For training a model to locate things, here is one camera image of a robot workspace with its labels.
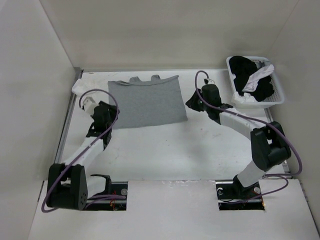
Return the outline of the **aluminium table edge rail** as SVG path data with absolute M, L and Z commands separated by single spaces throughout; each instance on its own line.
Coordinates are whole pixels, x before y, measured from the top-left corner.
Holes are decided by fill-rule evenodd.
M 74 81 L 73 81 L 72 86 L 76 83 L 76 81 L 78 79 L 81 79 L 82 75 L 83 75 L 83 69 L 81 69 L 80 67 L 74 67 L 73 69 L 75 71 L 75 77 L 74 77 Z M 63 122 L 63 127 L 61 130 L 61 134 L 60 134 L 59 142 L 57 145 L 56 153 L 54 156 L 54 160 L 52 162 L 53 164 L 59 163 L 60 160 L 62 159 L 62 155 L 63 155 L 64 147 L 66 144 L 66 139 L 67 139 L 67 135 L 68 135 L 68 131 L 69 131 L 76 99 L 77 99 L 76 94 L 74 94 L 71 90 L 70 91 L 70 98 L 69 98 L 69 102 L 68 102 L 64 122 Z

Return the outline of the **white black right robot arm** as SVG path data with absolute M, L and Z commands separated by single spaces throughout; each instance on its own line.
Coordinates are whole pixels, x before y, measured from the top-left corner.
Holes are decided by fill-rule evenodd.
M 271 123 L 241 114 L 232 105 L 223 103 L 215 84 L 197 88 L 185 105 L 221 126 L 235 130 L 250 140 L 251 161 L 233 178 L 232 193 L 245 197 L 267 172 L 291 157 L 291 147 L 280 123 Z

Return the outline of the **grey tank top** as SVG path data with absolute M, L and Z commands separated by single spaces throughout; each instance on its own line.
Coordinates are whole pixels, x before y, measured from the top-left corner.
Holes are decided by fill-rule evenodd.
M 181 123 L 188 120 L 179 76 L 149 81 L 135 76 L 129 81 L 110 81 L 108 91 L 119 106 L 114 129 L 131 129 Z

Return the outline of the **white front cover board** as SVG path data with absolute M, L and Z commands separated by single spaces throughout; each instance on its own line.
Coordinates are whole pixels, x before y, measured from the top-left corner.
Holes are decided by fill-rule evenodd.
M 264 210 L 220 210 L 213 181 L 130 181 L 125 211 L 36 211 L 31 240 L 317 240 L 298 180 Z

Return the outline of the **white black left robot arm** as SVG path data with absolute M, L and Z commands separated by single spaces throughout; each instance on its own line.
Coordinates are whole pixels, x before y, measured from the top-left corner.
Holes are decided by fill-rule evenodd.
M 95 103 L 86 99 L 83 110 L 90 115 L 90 125 L 81 146 L 65 161 L 54 163 L 48 171 L 47 192 L 43 207 L 56 209 L 84 210 L 87 200 L 97 195 L 108 199 L 112 186 L 108 175 L 87 175 L 90 165 L 109 145 L 112 127 L 118 119 L 117 106 L 103 101 Z

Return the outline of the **white folded tank top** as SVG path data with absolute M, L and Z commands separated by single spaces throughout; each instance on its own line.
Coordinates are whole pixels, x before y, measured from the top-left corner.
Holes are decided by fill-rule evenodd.
M 99 88 L 100 88 L 99 84 L 96 81 L 79 78 L 78 80 L 76 80 L 76 82 L 72 86 L 71 91 L 73 94 L 80 97 L 89 90 L 99 89 Z

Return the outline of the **white plastic laundry basket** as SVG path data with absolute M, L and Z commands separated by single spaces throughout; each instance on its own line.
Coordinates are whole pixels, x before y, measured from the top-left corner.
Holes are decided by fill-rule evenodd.
M 226 59 L 232 101 L 239 108 L 269 108 L 284 103 L 275 67 L 265 57 L 230 56 Z

